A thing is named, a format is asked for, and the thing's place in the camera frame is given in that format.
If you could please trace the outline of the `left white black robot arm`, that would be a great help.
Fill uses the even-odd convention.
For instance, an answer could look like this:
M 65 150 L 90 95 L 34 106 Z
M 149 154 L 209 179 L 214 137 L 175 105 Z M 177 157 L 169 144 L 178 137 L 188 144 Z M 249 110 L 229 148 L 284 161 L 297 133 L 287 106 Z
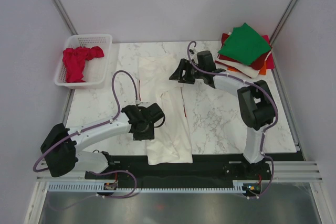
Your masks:
M 85 149 L 111 137 L 131 134 L 133 140 L 153 140 L 156 123 L 165 122 L 165 114 L 157 103 L 148 107 L 127 105 L 115 117 L 66 128 L 55 125 L 42 143 L 40 150 L 53 178 L 73 170 L 94 172 L 111 178 L 115 165 L 108 152 L 87 152 Z

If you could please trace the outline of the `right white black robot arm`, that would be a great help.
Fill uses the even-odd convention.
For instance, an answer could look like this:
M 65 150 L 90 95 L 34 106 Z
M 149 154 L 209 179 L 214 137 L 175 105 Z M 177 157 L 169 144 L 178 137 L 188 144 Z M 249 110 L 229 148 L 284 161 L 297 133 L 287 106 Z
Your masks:
M 248 82 L 217 68 L 210 51 L 189 49 L 187 59 L 181 59 L 170 80 L 194 84 L 197 79 L 214 88 L 228 92 L 238 99 L 242 121 L 247 127 L 243 157 L 247 162 L 240 166 L 241 174 L 248 179 L 259 173 L 257 163 L 264 152 L 265 132 L 278 120 L 278 110 L 266 81 Z

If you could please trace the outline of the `white coca-cola t-shirt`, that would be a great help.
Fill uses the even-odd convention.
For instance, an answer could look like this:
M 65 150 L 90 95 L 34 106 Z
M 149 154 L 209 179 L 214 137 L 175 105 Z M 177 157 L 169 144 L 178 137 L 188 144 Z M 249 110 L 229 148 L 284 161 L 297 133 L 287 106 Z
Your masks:
M 154 139 L 146 142 L 149 165 L 193 162 L 183 85 L 169 79 L 178 64 L 175 54 L 139 58 L 141 101 L 157 103 L 165 114 L 164 124 L 154 130 Z

